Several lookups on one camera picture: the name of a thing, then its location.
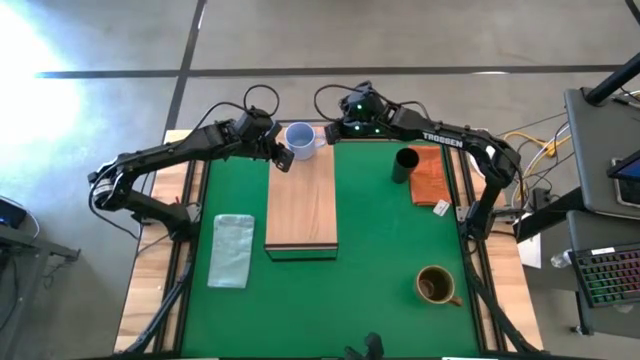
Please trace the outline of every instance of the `gray floor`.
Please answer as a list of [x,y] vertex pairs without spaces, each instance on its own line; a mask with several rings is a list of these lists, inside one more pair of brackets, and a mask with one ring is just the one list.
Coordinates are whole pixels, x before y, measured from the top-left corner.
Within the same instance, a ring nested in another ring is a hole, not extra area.
[[[176,85],[165,79],[30,79],[33,72],[180,68],[196,0],[9,0],[0,2],[0,194],[22,202],[42,235],[82,248],[82,258],[39,291],[19,358],[109,354],[135,244],[87,209],[86,175],[118,153],[158,144]],[[210,0],[192,68],[619,64],[640,50],[640,28],[622,0],[338,1]],[[562,91],[607,74],[197,78],[187,82],[177,128],[211,104],[241,101],[257,82],[281,94],[281,119],[316,118],[311,102],[327,83],[371,79],[396,100],[421,100],[431,116],[494,133],[563,111]],[[629,88],[640,88],[634,81]],[[332,113],[340,93],[320,99]],[[252,102],[269,108],[268,93]],[[221,109],[212,118],[236,116]],[[551,137],[566,119],[528,130]],[[570,144],[561,148],[564,156]],[[528,162],[534,149],[526,147]],[[577,184],[575,163],[552,172],[554,193]],[[111,216],[135,230],[128,214]],[[547,350],[636,358],[640,342],[567,332],[573,295],[531,287]]]

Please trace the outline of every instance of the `orange cloth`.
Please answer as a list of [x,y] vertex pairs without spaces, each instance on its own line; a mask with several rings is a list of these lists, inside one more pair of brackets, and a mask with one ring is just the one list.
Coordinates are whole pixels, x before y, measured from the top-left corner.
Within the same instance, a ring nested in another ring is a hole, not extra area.
[[433,206],[439,200],[451,203],[444,173],[440,146],[409,146],[418,153],[420,162],[409,177],[414,205]]

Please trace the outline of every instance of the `white mug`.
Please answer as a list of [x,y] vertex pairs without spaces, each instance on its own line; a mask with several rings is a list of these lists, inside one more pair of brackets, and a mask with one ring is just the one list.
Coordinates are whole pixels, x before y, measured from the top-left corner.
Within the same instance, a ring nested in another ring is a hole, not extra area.
[[309,159],[316,153],[317,148],[326,144],[324,135],[316,135],[314,128],[303,122],[289,125],[284,132],[284,140],[287,148],[295,155],[295,160]]

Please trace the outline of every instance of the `rgb keyboard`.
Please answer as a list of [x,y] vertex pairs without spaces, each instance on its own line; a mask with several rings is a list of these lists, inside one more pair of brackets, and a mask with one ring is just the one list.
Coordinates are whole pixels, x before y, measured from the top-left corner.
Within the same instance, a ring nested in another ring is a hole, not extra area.
[[570,253],[590,307],[640,301],[640,244]]

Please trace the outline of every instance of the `green mat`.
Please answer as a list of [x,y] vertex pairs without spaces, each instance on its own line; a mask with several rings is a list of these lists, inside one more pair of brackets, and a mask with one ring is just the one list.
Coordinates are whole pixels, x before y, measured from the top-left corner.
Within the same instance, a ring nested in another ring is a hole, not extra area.
[[[336,261],[271,262],[263,249],[269,165],[213,163],[182,355],[336,357],[347,345],[364,351],[372,331],[389,357],[477,355],[454,213],[413,206],[408,183],[391,182],[404,146],[335,146]],[[256,218],[246,289],[207,287],[213,218],[223,213]],[[417,298],[414,277],[430,264],[452,273],[462,308]]]

